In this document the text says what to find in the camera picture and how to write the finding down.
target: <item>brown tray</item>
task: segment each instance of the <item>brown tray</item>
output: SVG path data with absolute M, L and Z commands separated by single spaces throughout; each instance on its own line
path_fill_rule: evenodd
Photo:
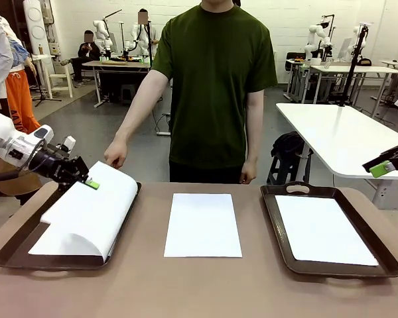
M 112 253 L 107 257 L 104 263 L 101 256 L 31 255 L 28 253 L 49 227 L 48 224 L 40 222 L 41 216 L 64 194 L 64 192 L 56 190 L 0 250 L 0 267 L 53 272 L 99 270 L 103 268 L 109 263 L 115 248 L 117 248 L 117 242 L 140 192 L 141 184 L 137 183 L 137 185 L 139 188 L 137 195 L 115 238 L 115 246 L 113 247 Z
M 377 237 L 361 215 L 354 209 L 344 194 L 333 187 L 313 187 L 303 182 L 292 182 L 285 185 L 266 185 L 261 187 L 280 251 L 286 266 L 293 272 L 302 275 L 324 276 L 330 278 L 394 278 L 398 277 L 398 261 Z M 293 256 L 285 225 L 279 211 L 275 195 L 303 195 L 305 197 L 323 197 L 335 199 L 342 208 L 357 233 L 376 257 L 379 266 L 361 266 L 296 260 Z

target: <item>white brick wall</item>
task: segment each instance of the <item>white brick wall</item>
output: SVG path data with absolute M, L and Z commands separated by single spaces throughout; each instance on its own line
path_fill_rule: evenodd
M 125 38 L 131 38 L 131 25 L 141 8 L 149 11 L 158 32 L 165 23 L 197 5 L 200 0 L 53 0 L 56 29 L 62 57 L 75 57 L 85 30 L 94 30 L 94 20 L 118 9 L 123 11 L 109 19 L 109 29 L 115 33 L 119 49 L 121 37 L 117 22 L 123 21 Z M 281 83 L 287 81 L 285 57 L 287 52 L 303 52 L 308 27 L 318 23 L 323 14 L 336 15 L 334 54 L 343 40 L 352 36 L 352 29 L 360 21 L 372 22 L 366 56 L 398 58 L 398 0 L 243 0 L 242 8 L 257 17 L 270 30 L 277 53 L 277 75 Z

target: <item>sheet of paper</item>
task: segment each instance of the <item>sheet of paper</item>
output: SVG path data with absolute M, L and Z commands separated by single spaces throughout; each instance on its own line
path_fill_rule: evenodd
M 242 257 L 232 196 L 174 194 L 164 257 Z
M 295 259 L 378 265 L 334 199 L 291 195 L 275 197 Z
M 98 162 L 92 189 L 74 184 L 41 218 L 50 226 L 29 251 L 41 255 L 97 255 L 103 261 L 137 193 L 133 178 Z

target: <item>t-shirt sleeve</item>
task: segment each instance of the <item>t-shirt sleeve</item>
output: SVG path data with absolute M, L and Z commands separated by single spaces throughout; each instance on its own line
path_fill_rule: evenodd
M 248 76 L 247 93 L 262 91 L 268 87 L 277 85 L 276 67 L 274 62 L 273 45 L 270 32 L 267 28 L 263 32 L 261 47 L 257 51 L 252 71 Z
M 164 74 L 169 80 L 172 79 L 172 54 L 171 54 L 171 21 L 169 21 L 162 31 L 161 40 L 157 50 L 157 55 L 153 61 L 152 70 Z

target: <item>green t-shirt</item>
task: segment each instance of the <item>green t-shirt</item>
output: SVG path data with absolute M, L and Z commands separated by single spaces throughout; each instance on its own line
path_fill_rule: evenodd
M 245 162 L 248 93 L 277 85 L 268 29 L 235 6 L 201 6 L 164 27 L 153 69 L 173 78 L 170 160 L 201 169 Z

